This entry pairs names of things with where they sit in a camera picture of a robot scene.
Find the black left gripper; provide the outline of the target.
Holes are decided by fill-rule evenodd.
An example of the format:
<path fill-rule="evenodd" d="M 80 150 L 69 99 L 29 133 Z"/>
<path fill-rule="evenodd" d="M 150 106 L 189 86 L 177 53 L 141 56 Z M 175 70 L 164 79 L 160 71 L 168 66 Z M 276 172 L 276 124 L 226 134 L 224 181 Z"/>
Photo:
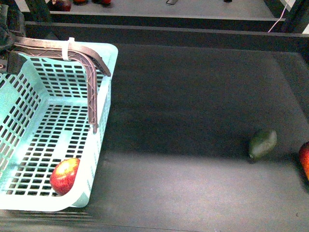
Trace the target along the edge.
<path fill-rule="evenodd" d="M 13 52 L 17 37 L 24 37 L 25 21 L 23 14 L 8 5 L 0 6 L 0 72 L 19 74 L 26 59 Z"/>

